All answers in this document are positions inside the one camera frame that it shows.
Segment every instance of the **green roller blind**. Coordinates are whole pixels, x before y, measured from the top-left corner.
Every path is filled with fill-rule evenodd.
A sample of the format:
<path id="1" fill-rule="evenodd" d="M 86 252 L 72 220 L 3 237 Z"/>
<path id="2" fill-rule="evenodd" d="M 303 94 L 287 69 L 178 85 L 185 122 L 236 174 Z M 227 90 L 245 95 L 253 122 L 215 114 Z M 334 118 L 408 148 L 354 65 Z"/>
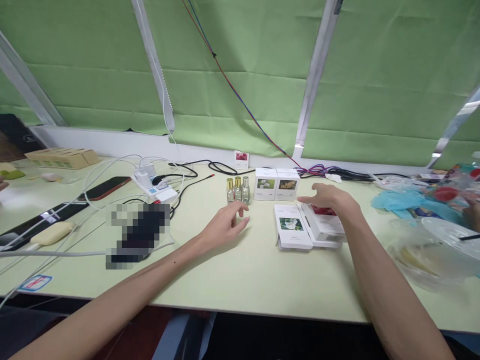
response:
<path id="1" fill-rule="evenodd" d="M 182 1 L 144 2 L 175 112 L 175 140 L 281 155 L 230 89 Z M 273 141 L 291 154 L 325 1 L 192 3 L 233 86 Z"/>
<path id="2" fill-rule="evenodd" d="M 472 153 L 477 151 L 480 151 L 480 107 L 452 136 L 434 167 L 450 169 L 456 163 L 470 161 Z"/>
<path id="3" fill-rule="evenodd" d="M 130 0 L 0 0 L 0 30 L 70 126 L 167 132 Z"/>
<path id="4" fill-rule="evenodd" d="M 480 2 L 343 2 L 304 158 L 425 166 L 480 83 Z"/>
<path id="5" fill-rule="evenodd" d="M 0 114 L 15 114 L 30 125 L 40 124 L 40 120 L 27 102 L 0 69 Z"/>

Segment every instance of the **metal window frame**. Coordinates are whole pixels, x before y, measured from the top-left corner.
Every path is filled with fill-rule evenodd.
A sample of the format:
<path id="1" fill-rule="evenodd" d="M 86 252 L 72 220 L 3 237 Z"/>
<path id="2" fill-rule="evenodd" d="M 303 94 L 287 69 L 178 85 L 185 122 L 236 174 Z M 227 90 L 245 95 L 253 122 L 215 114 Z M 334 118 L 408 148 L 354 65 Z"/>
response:
<path id="1" fill-rule="evenodd" d="M 0 31 L 0 68 L 44 125 L 69 126 L 43 91 L 27 64 Z"/>
<path id="2" fill-rule="evenodd" d="M 480 85 L 472 92 L 472 94 L 467 98 L 461 109 L 455 115 L 455 117 L 450 121 L 445 131 L 443 132 L 440 139 L 436 143 L 435 150 L 431 155 L 431 160 L 426 166 L 428 169 L 431 169 L 437 160 L 442 156 L 445 147 L 449 143 L 450 139 L 455 135 L 459 130 L 459 127 L 462 126 L 472 115 L 477 108 L 480 107 Z"/>
<path id="3" fill-rule="evenodd" d="M 175 130 L 175 116 L 170 102 L 167 85 L 165 85 L 164 73 L 162 72 L 162 65 L 157 54 L 154 38 L 152 36 L 152 29 L 150 28 L 149 18 L 145 10 L 144 0 L 131 0 L 133 11 L 135 12 L 136 22 L 140 29 L 141 39 L 145 47 L 148 62 L 150 63 L 151 74 L 155 82 L 158 99 L 160 100 L 165 125 L 170 133 Z"/>
<path id="4" fill-rule="evenodd" d="M 342 2 L 343 0 L 326 0 L 323 8 L 318 35 L 316 36 L 315 47 L 311 57 L 310 68 L 306 78 L 300 118 L 298 120 L 298 130 L 295 141 L 295 147 L 297 148 L 303 148 L 305 144 L 305 137 L 307 136 L 312 108 L 317 97 L 325 63 L 327 62 L 327 55 L 329 53 L 330 43 L 332 42 Z"/>

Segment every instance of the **red cable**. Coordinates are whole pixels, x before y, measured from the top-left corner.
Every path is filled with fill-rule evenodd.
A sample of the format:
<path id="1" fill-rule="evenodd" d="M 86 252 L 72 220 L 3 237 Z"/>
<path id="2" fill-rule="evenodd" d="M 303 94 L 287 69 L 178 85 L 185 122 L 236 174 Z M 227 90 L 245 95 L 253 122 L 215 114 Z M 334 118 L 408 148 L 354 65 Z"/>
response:
<path id="1" fill-rule="evenodd" d="M 183 3 L 183 6 L 185 6 L 185 9 L 186 11 L 188 11 L 188 15 L 190 15 L 190 19 L 193 21 L 193 23 L 195 24 L 195 27 L 198 31 L 198 33 L 200 34 L 201 38 L 203 39 L 203 41 L 205 42 L 205 45 L 207 46 L 208 48 L 208 51 L 210 51 L 212 54 L 213 54 L 213 51 L 211 50 L 210 46 L 209 46 L 209 43 L 207 42 L 207 40 L 205 40 L 202 32 L 200 31 L 198 25 L 197 25 L 197 22 L 194 20 L 194 17 L 192 16 L 192 14 L 190 13 L 190 10 L 187 6 L 187 4 L 185 3 L 184 0 L 181 0 L 181 2 Z M 239 95 L 239 93 L 237 92 L 237 90 L 235 90 L 234 86 L 232 85 L 232 83 L 230 82 L 229 78 L 227 77 L 227 75 L 225 75 L 222 67 L 220 66 L 219 64 L 219 61 L 217 60 L 217 57 L 216 56 L 213 56 L 213 58 L 215 59 L 215 62 L 218 66 L 218 68 L 220 69 L 221 73 L 223 74 L 223 77 L 225 78 L 225 80 L 228 82 L 228 85 L 230 85 L 231 89 L 235 92 L 235 94 L 241 99 L 241 96 Z M 248 111 L 248 114 L 250 115 L 251 119 L 255 122 L 255 124 L 258 126 L 259 129 L 262 129 L 259 125 L 259 123 L 257 122 L 257 120 L 254 118 L 254 116 L 252 115 L 252 113 L 247 109 Z M 278 149 L 280 150 L 280 152 L 282 152 L 283 154 L 285 154 L 290 160 L 292 160 L 299 168 L 301 169 L 304 169 L 303 167 L 301 167 L 299 165 L 298 162 L 296 162 L 290 155 L 288 155 L 285 151 L 283 151 L 276 143 L 274 143 L 274 141 L 263 131 L 263 133 L 266 135 L 267 139 L 270 140 L 270 142 Z"/>

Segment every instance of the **flower picture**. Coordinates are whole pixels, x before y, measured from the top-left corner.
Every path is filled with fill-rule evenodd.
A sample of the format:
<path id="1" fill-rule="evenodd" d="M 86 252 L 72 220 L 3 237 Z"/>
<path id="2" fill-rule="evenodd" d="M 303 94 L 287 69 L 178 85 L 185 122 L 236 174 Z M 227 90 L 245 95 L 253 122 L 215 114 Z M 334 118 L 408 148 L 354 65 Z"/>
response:
<path id="1" fill-rule="evenodd" d="M 302 227 L 302 223 L 300 219 L 292 219 L 287 217 L 280 218 L 280 228 L 282 230 L 297 230 L 303 231 L 304 228 Z"/>
<path id="2" fill-rule="evenodd" d="M 275 186 L 275 180 L 272 179 L 258 179 L 256 187 L 258 189 L 273 189 Z"/>
<path id="3" fill-rule="evenodd" d="M 249 155 L 245 152 L 236 152 L 235 153 L 235 158 L 237 160 L 247 161 L 249 159 Z"/>
<path id="4" fill-rule="evenodd" d="M 278 185 L 278 188 L 284 190 L 295 190 L 296 186 L 296 180 L 280 180 L 280 185 Z"/>
<path id="5" fill-rule="evenodd" d="M 331 207 L 318 207 L 318 206 L 312 205 L 311 208 L 313 209 L 313 212 L 317 215 L 337 216 L 337 214 Z"/>

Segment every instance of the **white wall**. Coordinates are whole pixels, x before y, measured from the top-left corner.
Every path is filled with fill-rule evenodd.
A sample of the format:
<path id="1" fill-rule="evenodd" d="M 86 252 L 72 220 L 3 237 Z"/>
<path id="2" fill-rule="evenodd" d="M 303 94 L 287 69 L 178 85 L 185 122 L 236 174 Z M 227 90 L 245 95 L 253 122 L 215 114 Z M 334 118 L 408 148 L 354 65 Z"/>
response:
<path id="1" fill-rule="evenodd" d="M 175 145 L 169 143 L 168 136 L 141 134 L 132 131 L 104 131 L 77 129 L 59 126 L 31 126 L 32 132 L 49 147 L 93 149 L 100 156 L 119 158 L 131 154 L 142 157 L 158 156 L 179 162 L 212 160 L 232 166 L 234 152 L 209 147 Z M 371 172 L 414 175 L 426 172 L 425 167 L 379 165 L 358 162 L 326 161 L 302 158 L 302 147 L 296 147 L 293 158 L 302 167 L 310 168 L 316 164 L 338 166 L 358 173 Z M 287 157 L 266 157 L 252 154 L 250 167 L 293 168 L 296 165 Z"/>

